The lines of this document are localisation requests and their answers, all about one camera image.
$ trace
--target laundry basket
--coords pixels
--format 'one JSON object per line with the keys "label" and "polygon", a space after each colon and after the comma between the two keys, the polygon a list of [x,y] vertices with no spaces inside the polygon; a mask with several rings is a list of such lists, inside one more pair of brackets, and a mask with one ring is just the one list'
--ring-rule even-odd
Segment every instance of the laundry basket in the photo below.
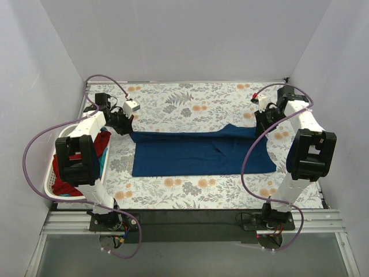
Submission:
{"label": "laundry basket", "polygon": [[[67,126],[66,128],[63,129],[63,131],[60,132],[59,137],[66,137],[68,136],[77,126],[78,124],[72,124]],[[107,168],[107,163],[108,163],[108,156],[109,156],[109,148],[110,148],[110,141],[108,143],[107,146],[108,150],[106,151],[106,155],[105,155],[105,161],[104,161],[104,169],[103,169],[103,173],[101,175],[101,182],[102,184],[104,184],[104,177],[106,174],[106,168]],[[50,163],[48,166],[48,172],[47,172],[47,176],[45,179],[45,183],[44,183],[44,188],[45,188],[45,192],[46,195],[49,197],[52,197],[54,199],[58,199],[58,200],[82,200],[82,199],[86,199],[84,196],[57,196],[54,195],[52,192],[52,186],[55,183],[55,173],[54,170],[52,169],[52,160],[54,159],[54,155],[55,155],[55,150],[52,153],[51,159],[50,159]]]}

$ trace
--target blue cloth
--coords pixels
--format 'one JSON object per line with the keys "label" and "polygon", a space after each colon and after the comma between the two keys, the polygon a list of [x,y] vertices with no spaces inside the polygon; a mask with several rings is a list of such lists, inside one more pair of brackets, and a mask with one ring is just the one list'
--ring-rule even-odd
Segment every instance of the blue cloth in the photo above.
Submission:
{"label": "blue cloth", "polygon": [[105,148],[103,154],[101,155],[101,157],[99,157],[99,163],[100,163],[100,179],[101,179],[101,176],[103,175],[103,171],[104,171],[104,164],[105,164],[106,152],[108,152],[108,148]]}
{"label": "blue cloth", "polygon": [[[240,174],[243,159],[255,141],[255,128],[228,124],[217,132],[133,132],[136,143],[132,176]],[[276,170],[264,137],[247,161],[245,173]]]}

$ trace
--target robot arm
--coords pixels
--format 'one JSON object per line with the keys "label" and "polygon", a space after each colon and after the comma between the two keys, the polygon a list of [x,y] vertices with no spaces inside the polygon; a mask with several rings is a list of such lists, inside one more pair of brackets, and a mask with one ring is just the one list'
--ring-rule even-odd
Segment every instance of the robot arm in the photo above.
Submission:
{"label": "robot arm", "polygon": [[[257,136],[275,122],[308,106],[306,97],[295,95],[291,87],[278,90],[276,104],[268,103],[269,99],[263,95],[258,99],[253,97],[252,101],[259,102],[259,110],[255,112]],[[290,122],[296,136],[286,160],[287,174],[273,199],[293,204],[309,184],[328,174],[337,138],[317,123],[310,110],[291,118]],[[263,205],[263,217],[271,224],[286,223],[290,211],[291,206],[283,203],[268,201]]]}
{"label": "robot arm", "polygon": [[[140,105],[128,100],[118,112],[113,112],[115,107],[111,108],[110,95],[106,93],[97,93],[95,103],[99,105],[97,113],[81,121],[68,137],[56,140],[59,175],[63,182],[78,189],[88,201],[118,209],[116,201],[100,181],[100,163],[93,142],[103,126],[113,127],[121,135],[131,133],[133,112],[140,109]],[[84,116],[92,114],[95,109],[94,106],[87,107]],[[80,158],[71,159],[75,154],[81,154]],[[89,214],[108,228],[122,222],[117,213],[98,206]]]}

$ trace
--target wall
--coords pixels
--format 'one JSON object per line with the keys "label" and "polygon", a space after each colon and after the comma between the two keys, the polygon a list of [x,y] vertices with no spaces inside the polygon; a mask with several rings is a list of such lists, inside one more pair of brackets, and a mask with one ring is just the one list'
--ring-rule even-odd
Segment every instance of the wall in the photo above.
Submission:
{"label": "wall", "polygon": [[369,276],[368,14],[368,1],[332,1],[291,78],[314,98],[319,124],[337,135],[321,185],[341,211],[361,276]]}
{"label": "wall", "polygon": [[[37,132],[76,118],[82,79],[38,0],[5,0],[0,9],[0,271],[24,276],[48,212],[28,187],[22,154]],[[31,178],[42,187],[56,133],[31,149]]]}
{"label": "wall", "polygon": [[290,76],[330,0],[42,0],[82,78]]}

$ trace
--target red cloth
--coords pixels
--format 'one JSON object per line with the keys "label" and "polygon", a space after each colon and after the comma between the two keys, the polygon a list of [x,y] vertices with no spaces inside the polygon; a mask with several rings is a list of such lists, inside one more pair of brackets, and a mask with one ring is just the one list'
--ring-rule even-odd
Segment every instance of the red cloth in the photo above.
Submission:
{"label": "red cloth", "polygon": [[[95,150],[96,150],[96,154],[98,158],[103,155],[104,150],[109,143],[110,135],[111,133],[109,131],[103,131],[96,136],[93,142],[93,145],[95,146]],[[80,158],[81,158],[81,154],[69,156],[70,160],[75,160],[75,159],[80,159]],[[58,159],[57,159],[56,154],[54,155],[54,160],[52,161],[52,169],[54,170],[54,173],[56,176],[55,183],[52,186],[53,194],[55,195],[69,194],[71,196],[82,196],[83,195],[79,190],[71,186],[71,184],[64,183],[60,179]]]}

